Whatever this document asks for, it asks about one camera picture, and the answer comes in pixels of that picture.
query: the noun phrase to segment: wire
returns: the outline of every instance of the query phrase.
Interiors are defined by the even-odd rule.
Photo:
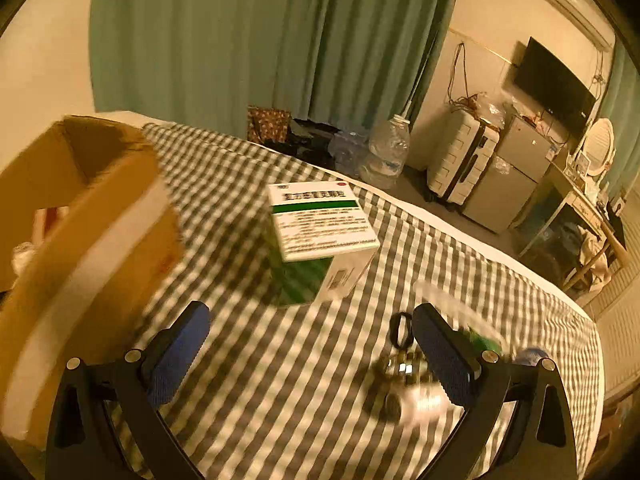
[[[542,110],[542,113],[540,114],[540,120],[542,120],[542,117],[544,117],[546,110]],[[565,144],[569,142],[569,137],[566,138],[566,140],[562,143],[559,144],[558,142],[556,142],[556,140],[551,136],[551,128],[554,125],[554,121],[556,120],[555,117],[551,116],[551,122],[549,123],[549,127],[546,129],[546,134],[545,137],[550,140],[554,146],[556,148],[564,148]]]
[[[459,97],[457,99],[453,99],[453,84],[456,79],[456,67],[458,65],[458,59],[460,58],[460,53],[462,53],[462,69],[463,75],[465,77],[465,95]],[[462,109],[468,112],[472,112],[473,108],[471,106],[471,99],[477,97],[478,94],[469,95],[469,86],[466,78],[466,47],[464,41],[460,42],[456,47],[456,54],[453,59],[453,65],[451,65],[451,72],[449,75],[449,86],[447,87],[447,97],[449,98],[449,104],[452,105],[456,110]]]
[[[602,97],[602,84],[604,83],[604,77],[602,76],[602,70],[604,69],[604,53],[598,51],[598,57],[596,59],[596,71],[593,74],[593,78],[591,79],[591,84],[589,85],[589,91],[594,84],[598,85],[598,89],[596,90],[596,102]]]

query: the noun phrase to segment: green stripe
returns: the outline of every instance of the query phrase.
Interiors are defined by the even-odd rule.
[[[289,211],[306,211],[309,209],[329,209],[332,207],[357,207],[355,200],[325,200],[324,202],[299,202],[297,204],[281,204],[273,206],[273,214]]]

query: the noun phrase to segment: silver refrigerator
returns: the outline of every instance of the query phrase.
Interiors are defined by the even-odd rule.
[[[506,230],[549,167],[551,147],[535,128],[513,116],[462,214],[494,233]]]

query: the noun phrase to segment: blue object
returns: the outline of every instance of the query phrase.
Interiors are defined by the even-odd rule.
[[[156,338],[170,336],[173,339],[161,355],[152,356],[152,361],[155,363],[151,370],[143,368],[143,375],[146,376],[148,384],[147,397],[156,410],[173,399],[207,338],[209,329],[210,317],[207,305],[199,301],[191,301],[170,329],[162,330],[156,335]]]

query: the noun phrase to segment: suitcase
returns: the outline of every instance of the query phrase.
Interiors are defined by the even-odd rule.
[[[489,161],[500,136],[464,110],[453,111],[427,168],[427,184],[438,197],[462,205]]]

